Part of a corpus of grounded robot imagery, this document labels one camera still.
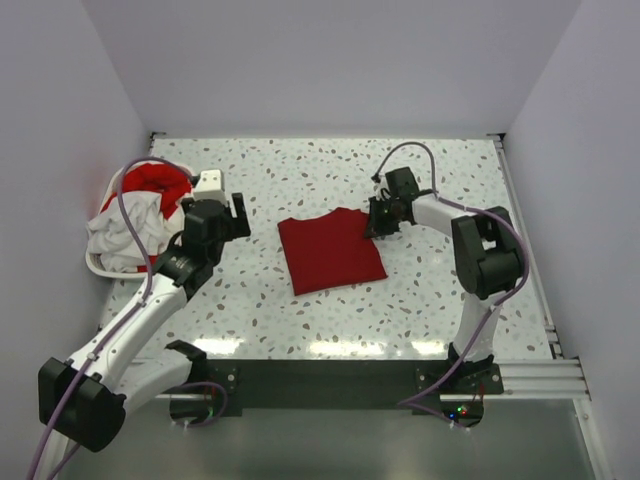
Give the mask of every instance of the cable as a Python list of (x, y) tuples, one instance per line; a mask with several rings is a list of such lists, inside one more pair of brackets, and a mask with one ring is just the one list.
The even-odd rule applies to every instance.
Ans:
[[(465, 346), (464, 350), (462, 351), (462, 353), (458, 357), (458, 360), (456, 360), (454, 362), (454, 364), (451, 365), (449, 370), (447, 370), (444, 373), (444, 375), (442, 375), (442, 377), (440, 377), (430, 387), (426, 388), (425, 390), (421, 391), (420, 393), (418, 393), (416, 395), (413, 395), (412, 397), (406, 398), (406, 399), (401, 400), (400, 402), (398, 402), (398, 406), (416, 408), (418, 410), (427, 411), (428, 413), (431, 413), (433, 415), (435, 411), (433, 411), (431, 409), (428, 409), (427, 407), (424, 407), (422, 405), (419, 405), (416, 402), (418, 402), (420, 399), (422, 399), (425, 396), (427, 396), (427, 395), (433, 393), (434, 391), (436, 391), (443, 383), (445, 383), (451, 377), (451, 375), (454, 374), (454, 372), (458, 369), (458, 367), (460, 367), (460, 365), (462, 365), (462, 362), (464, 362), (465, 357), (469, 354), (469, 351), (471, 350), (471, 348), (473, 348), (473, 344), (476, 342), (476, 340), (480, 336), (480, 332), (482, 331), (482, 329), (484, 328), (486, 323), (489, 321), (489, 317), (491, 317), (491, 314), (493, 313), (493, 311), (497, 307), (499, 307), (500, 305), (505, 303), (507, 300), (509, 300), (511, 297), (513, 297), (520, 290), (522, 290), (522, 288), (526, 284), (527, 279), (529, 278), (529, 273), (530, 273), (530, 261), (529, 261), (529, 254), (527, 252), (527, 248), (526, 248), (526, 245), (525, 245), (524, 241), (522, 240), (520, 235), (518, 235), (518, 233), (515, 231), (513, 226), (509, 224), (509, 222), (504, 220), (502, 217), (499, 217), (495, 213), (489, 212), (487, 210), (483, 210), (481, 208), (467, 207), (465, 205), (462, 205), (461, 203), (454, 202), (452, 200), (448, 200), (448, 199), (440, 196), (440, 194), (438, 192), (437, 184), (436, 184), (436, 178), (437, 177), (436, 177), (436, 161), (435, 161), (435, 157), (434, 157), (433, 152), (431, 151), (431, 149), (428, 146), (426, 146), (424, 143), (415, 142), (415, 141), (409, 141), (409, 142), (403, 142), (403, 143), (400, 143), (399, 145), (396, 145), (384, 157), (384, 159), (382, 160), (382, 163), (378, 167), (378, 170), (376, 170), (376, 173), (373, 175), (373, 177), (371, 177), (371, 179), (374, 182), (379, 183), (380, 182), (380, 172), (382, 171), (382, 168), (387, 163), (389, 158), (391, 158), (391, 156), (395, 152), (397, 152), (401, 148), (407, 147), (407, 146), (420, 147), (420, 148), (424, 149), (429, 154), (429, 160), (431, 162), (431, 189), (433, 190), (433, 194), (435, 195), (437, 201), (442, 202), (445, 205), (448, 205), (450, 207), (453, 207), (453, 208), (456, 208), (458, 210), (461, 210), (463, 212), (471, 212), (471, 213), (475, 213), (477, 215), (484, 215), (484, 216), (489, 217), (490, 219), (500, 223), (500, 225), (502, 225), (509, 232), (509, 234), (516, 240), (516, 242), (518, 243), (518, 247), (520, 248), (520, 250), (522, 252), (522, 263), (523, 263), (523, 265), (522, 265), (523, 266), (522, 279), (520, 280), (520, 282), (512, 290), (510, 290), (505, 295), (503, 295), (498, 300), (496, 300), (493, 303), (493, 305), (487, 309), (485, 314), (480, 319), (480, 322), (478, 323), (478, 326), (476, 327), (476, 330), (473, 332), (473, 335), (469, 339), (469, 342), (467, 343), (467, 345)], [(449, 419), (444, 417), (444, 415), (436, 415), (436, 416), (441, 417), (442, 419), (444, 419), (446, 421), (449, 421)]]
[(382, 163), (380, 163), (380, 166), (378, 167), (378, 170), (376, 170), (376, 173), (374, 173), (373, 176), (371, 177), (371, 180), (373, 180), (376, 183), (380, 183), (380, 172), (384, 168), (387, 161), (393, 156), (394, 153), (396, 153), (401, 148), (410, 147), (410, 146), (420, 147), (423, 150), (425, 150), (429, 155), (429, 160), (431, 161), (431, 190), (435, 192), (436, 191), (436, 159), (433, 156), (433, 152), (431, 151), (431, 149), (422, 142), (415, 142), (415, 141), (402, 142), (396, 145), (395, 147), (393, 147), (389, 151), (389, 153), (387, 153), (387, 156), (384, 157), (384, 159), (382, 160)]
[(128, 164), (126, 164), (123, 167), (122, 174), (120, 175), (120, 178), (118, 179), (118, 184), (117, 184), (117, 188), (116, 188), (116, 198), (118, 200), (118, 207), (120, 209), (120, 214), (122, 215), (122, 218), (124, 220), (125, 225), (127, 226), (127, 229), (131, 233), (131, 237), (133, 238), (133, 241), (138, 246), (138, 249), (140, 250), (140, 253), (142, 254), (142, 258), (144, 260), (144, 264), (145, 264), (145, 266), (147, 268), (147, 277), (145, 279), (146, 285), (144, 287), (144, 291), (142, 293), (142, 297), (140, 299), (140, 302), (136, 303), (131, 308), (131, 310), (129, 310), (127, 313), (125, 313), (122, 316), (122, 318), (118, 321), (118, 323), (116, 323), (114, 325), (114, 327), (111, 330), (109, 330), (109, 332), (104, 336), (104, 338), (100, 342), (98, 342), (96, 347), (91, 352), (93, 354), (93, 355), (90, 356), (91, 358), (87, 358), (87, 360), (84, 361), (82, 366), (78, 369), (78, 372), (76, 373), (76, 375), (73, 377), (73, 379), (69, 383), (69, 386), (67, 387), (67, 389), (63, 393), (62, 397), (60, 398), (60, 401), (56, 405), (56, 408), (53, 410), (53, 414), (51, 415), (51, 418), (49, 419), (49, 422), (47, 423), (47, 425), (45, 427), (45, 430), (44, 430), (44, 432), (42, 434), (42, 437), (40, 438), (40, 441), (38, 442), (38, 446), (36, 447), (36, 451), (35, 451), (35, 453), (33, 455), (33, 460), (31, 461), (31, 464), (29, 466), (29, 470), (27, 471), (27, 477), (26, 477), (27, 480), (33, 480), (35, 478), (36, 471), (38, 469), (38, 464), (40, 463), (40, 460), (42, 458), (42, 454), (44, 453), (44, 449), (45, 449), (45, 447), (47, 445), (47, 441), (49, 440), (49, 437), (51, 436), (51, 433), (53, 432), (54, 425), (58, 421), (58, 418), (60, 417), (60, 415), (62, 413), (62, 410), (64, 409), (65, 405), (69, 401), (69, 398), (71, 398), (71, 395), (73, 394), (75, 388), (78, 386), (78, 383), (80, 382), (80, 380), (82, 379), (83, 375), (85, 374), (85, 372), (87, 371), (87, 369), (91, 365), (91, 362), (93, 361), (93, 359), (97, 358), (97, 355), (102, 351), (104, 346), (107, 343), (109, 343), (109, 341), (113, 338), (113, 336), (131, 319), (131, 317), (133, 317), (133, 315), (135, 315), (138, 312), (140, 307), (146, 302), (147, 298), (151, 294), (152, 280), (153, 280), (153, 267), (151, 266), (151, 259), (149, 258), (149, 254), (147, 253), (147, 251), (146, 251), (146, 249), (144, 247), (144, 244), (142, 243), (142, 240), (140, 240), (140, 237), (136, 233), (136, 230), (133, 227), (133, 224), (131, 223), (131, 220), (129, 219), (129, 215), (127, 214), (127, 211), (126, 211), (125, 206), (124, 206), (124, 198), (123, 198), (123, 181), (124, 181), (124, 176), (126, 175), (126, 173), (131, 169), (131, 167), (133, 165), (135, 165), (137, 163), (141, 163), (141, 162), (148, 162), (148, 161), (160, 162), (160, 163), (164, 163), (166, 165), (169, 165), (171, 167), (174, 167), (177, 170), (179, 170), (180, 172), (184, 173), (189, 178), (189, 180), (191, 180), (191, 176), (187, 172), (185, 172), (184, 170), (182, 170), (177, 165), (174, 165), (170, 161), (165, 160), (163, 158), (157, 158), (157, 157), (138, 158), (136, 160), (130, 161)]

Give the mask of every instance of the white and red cloth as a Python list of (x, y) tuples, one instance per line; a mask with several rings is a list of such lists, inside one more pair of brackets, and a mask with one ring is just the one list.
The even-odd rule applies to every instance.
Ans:
[[(125, 210), (152, 263), (182, 230), (184, 213), (179, 202), (191, 191), (187, 177), (168, 165), (145, 163), (125, 175)], [(110, 272), (144, 272), (140, 251), (120, 214), (115, 194), (98, 216), (87, 223), (89, 253), (99, 254)]]

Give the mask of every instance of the red fabric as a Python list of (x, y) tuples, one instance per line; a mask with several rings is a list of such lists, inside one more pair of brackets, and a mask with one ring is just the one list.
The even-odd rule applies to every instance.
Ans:
[[(191, 183), (185, 175), (169, 165), (143, 163), (127, 173), (122, 184), (122, 193), (139, 190), (162, 194), (160, 211), (167, 219), (178, 208), (178, 200), (191, 191)], [(109, 206), (115, 196), (114, 193), (109, 197), (101, 212)]]
[(364, 238), (367, 221), (360, 210), (337, 208), (278, 224), (295, 295), (387, 278), (373, 240)]

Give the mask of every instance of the white enclosure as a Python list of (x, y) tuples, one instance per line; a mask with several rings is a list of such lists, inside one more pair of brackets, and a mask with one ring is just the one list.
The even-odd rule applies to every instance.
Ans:
[(560, 339), (583, 362), (615, 478), (636, 478), (638, 19), (635, 0), (5, 2), (2, 477), (23, 478), (42, 431), (39, 367), (86, 342), (107, 300), (84, 224), (159, 131), (506, 132)]

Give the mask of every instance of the white fabric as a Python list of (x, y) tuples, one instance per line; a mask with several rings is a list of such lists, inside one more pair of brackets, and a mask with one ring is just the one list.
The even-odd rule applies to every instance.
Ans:
[[(123, 195), (124, 206), (136, 233), (149, 255), (162, 253), (171, 236), (182, 228), (184, 214), (176, 209), (169, 221), (160, 212), (162, 195), (154, 192), (128, 192)], [(138, 246), (133, 241), (118, 202), (113, 199), (107, 209), (87, 223), (89, 253), (100, 254), (105, 270), (136, 272), (144, 265)]]

